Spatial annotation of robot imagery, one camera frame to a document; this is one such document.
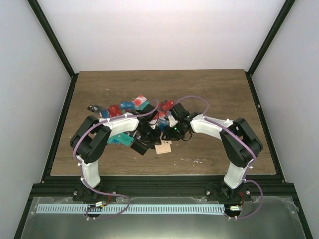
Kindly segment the beige leather card holder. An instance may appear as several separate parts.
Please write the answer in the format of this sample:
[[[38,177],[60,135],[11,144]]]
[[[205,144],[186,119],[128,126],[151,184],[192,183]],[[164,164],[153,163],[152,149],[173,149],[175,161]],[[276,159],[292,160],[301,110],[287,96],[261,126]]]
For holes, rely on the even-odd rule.
[[[156,154],[170,153],[171,144],[171,141],[162,141],[160,145],[155,145]]]

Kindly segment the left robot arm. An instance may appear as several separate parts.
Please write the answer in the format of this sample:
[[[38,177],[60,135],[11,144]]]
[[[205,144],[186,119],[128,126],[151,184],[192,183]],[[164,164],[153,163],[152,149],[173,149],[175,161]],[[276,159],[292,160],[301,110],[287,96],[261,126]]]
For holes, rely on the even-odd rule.
[[[141,138],[133,139],[131,148],[144,155],[148,149],[161,144],[161,131],[150,122],[158,114],[158,106],[148,105],[143,110],[123,115],[98,119],[88,116],[70,140],[73,157],[81,168],[81,182],[86,186],[84,195],[90,201],[97,201],[102,195],[98,160],[104,153],[108,140],[118,134],[136,131]]]

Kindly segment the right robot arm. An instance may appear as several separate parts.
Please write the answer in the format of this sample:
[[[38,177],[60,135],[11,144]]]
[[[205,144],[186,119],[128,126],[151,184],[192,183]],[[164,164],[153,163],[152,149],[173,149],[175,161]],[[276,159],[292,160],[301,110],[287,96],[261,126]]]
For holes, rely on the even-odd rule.
[[[239,195],[239,186],[246,180],[247,170],[263,150],[261,140],[244,118],[220,120],[199,112],[189,113],[180,103],[170,112],[162,140],[185,140],[187,133],[201,133],[221,140],[230,160],[221,194],[228,201],[234,200]]]

